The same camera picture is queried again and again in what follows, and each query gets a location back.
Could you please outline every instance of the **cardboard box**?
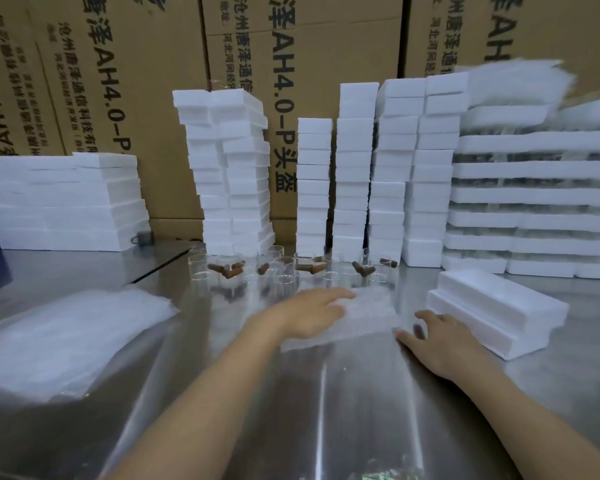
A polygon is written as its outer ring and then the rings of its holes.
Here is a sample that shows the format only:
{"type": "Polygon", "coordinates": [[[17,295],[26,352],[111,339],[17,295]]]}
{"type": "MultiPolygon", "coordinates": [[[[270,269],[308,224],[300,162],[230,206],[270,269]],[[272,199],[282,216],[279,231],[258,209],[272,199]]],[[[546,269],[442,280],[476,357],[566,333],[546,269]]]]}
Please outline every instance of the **cardboard box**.
{"type": "Polygon", "coordinates": [[[0,155],[64,155],[26,0],[0,0],[0,155]]]}
{"type": "Polygon", "coordinates": [[[202,218],[171,93],[208,87],[198,0],[29,8],[67,152],[136,155],[152,218],[202,218]]]}
{"type": "Polygon", "coordinates": [[[600,0],[411,0],[405,77],[524,57],[561,59],[600,90],[600,0]]]}
{"type": "Polygon", "coordinates": [[[297,119],[336,119],[342,82],[396,77],[402,0],[202,1],[212,87],[263,101],[271,218],[294,219],[297,119]]]}

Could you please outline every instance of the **forearm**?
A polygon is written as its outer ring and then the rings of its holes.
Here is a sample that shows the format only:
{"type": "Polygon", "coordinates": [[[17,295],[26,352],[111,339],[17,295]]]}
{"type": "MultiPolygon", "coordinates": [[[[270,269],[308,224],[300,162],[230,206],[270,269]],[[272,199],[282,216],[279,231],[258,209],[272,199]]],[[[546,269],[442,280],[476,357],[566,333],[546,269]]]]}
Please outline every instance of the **forearm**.
{"type": "Polygon", "coordinates": [[[112,478],[219,479],[280,338],[258,318],[152,425],[112,478]]]}
{"type": "Polygon", "coordinates": [[[472,371],[457,384],[487,418],[525,480],[600,480],[600,451],[503,372],[472,371]]]}

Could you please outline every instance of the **bubble wrap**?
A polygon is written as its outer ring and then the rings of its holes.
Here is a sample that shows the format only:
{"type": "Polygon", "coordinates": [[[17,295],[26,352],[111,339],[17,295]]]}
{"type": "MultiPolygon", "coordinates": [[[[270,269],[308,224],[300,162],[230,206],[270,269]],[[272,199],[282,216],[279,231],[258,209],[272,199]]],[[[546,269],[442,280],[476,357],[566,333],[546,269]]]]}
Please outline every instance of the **bubble wrap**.
{"type": "Polygon", "coordinates": [[[384,287],[356,288],[357,297],[339,299],[346,314],[334,325],[313,339],[289,339],[282,343],[281,351],[305,349],[338,340],[352,339],[370,333],[390,331],[400,327],[400,317],[395,312],[391,293],[384,287]]]}
{"type": "Polygon", "coordinates": [[[0,322],[0,390],[37,403],[78,399],[143,330],[178,312],[129,288],[86,290],[0,322]]]}

